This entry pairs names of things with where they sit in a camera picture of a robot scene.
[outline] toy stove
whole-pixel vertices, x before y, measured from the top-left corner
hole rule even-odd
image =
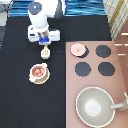
[[[66,128],[91,127],[79,118],[76,111],[78,94],[88,87],[98,87],[105,90],[112,97],[114,103],[119,103],[125,99],[123,93],[126,92],[126,88],[113,41],[66,43]],[[88,93],[89,95],[90,97],[98,97],[100,94],[94,91],[94,93]],[[91,103],[97,108],[97,112],[100,111],[101,108],[98,107],[98,104]],[[127,128],[127,118],[128,111],[117,111],[113,119],[106,125],[106,128]]]

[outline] wall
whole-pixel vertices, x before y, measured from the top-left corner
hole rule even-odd
[[[125,81],[125,85],[128,92],[128,35],[121,35],[122,33],[128,33],[128,20],[125,22],[118,34],[115,43],[117,47],[117,53],[119,55],[120,65],[122,68],[122,73]]]
[[[128,19],[128,0],[104,0],[103,3],[108,16],[112,40],[116,40]]]

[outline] cup handle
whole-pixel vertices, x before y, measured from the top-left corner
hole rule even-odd
[[[48,66],[46,63],[42,63],[42,65],[44,65],[46,68],[47,68],[47,66]]]
[[[36,79],[33,79],[32,77],[30,77],[29,80],[33,83],[36,81]]]

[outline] bowl rim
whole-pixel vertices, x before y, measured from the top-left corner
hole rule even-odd
[[[32,71],[33,71],[33,69],[34,69],[35,67],[43,67],[43,69],[44,69],[44,74],[43,74],[41,77],[35,77],[35,76],[33,75]],[[32,68],[30,69],[30,76],[32,76],[34,79],[42,79],[42,78],[46,75],[46,72],[47,72],[47,69],[46,69],[46,68],[47,68],[47,67],[45,67],[43,64],[36,64],[36,65],[32,66]]]

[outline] cable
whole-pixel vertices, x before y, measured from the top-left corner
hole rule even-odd
[[[1,11],[1,12],[7,11],[7,18],[10,16],[10,15],[9,15],[9,11],[12,9],[12,8],[10,8],[10,5],[11,5],[11,3],[12,3],[13,1],[14,1],[14,0],[11,0],[11,1],[9,2],[7,8],[6,8],[6,5],[3,4],[3,2],[0,1],[0,3],[4,6],[4,10]]]
[[[11,0],[10,1],[10,3],[9,3],[9,5],[8,5],[8,8],[7,8],[7,17],[9,17],[10,15],[9,15],[9,11],[12,9],[12,8],[10,8],[10,5],[11,5],[11,3],[13,2],[14,0]]]

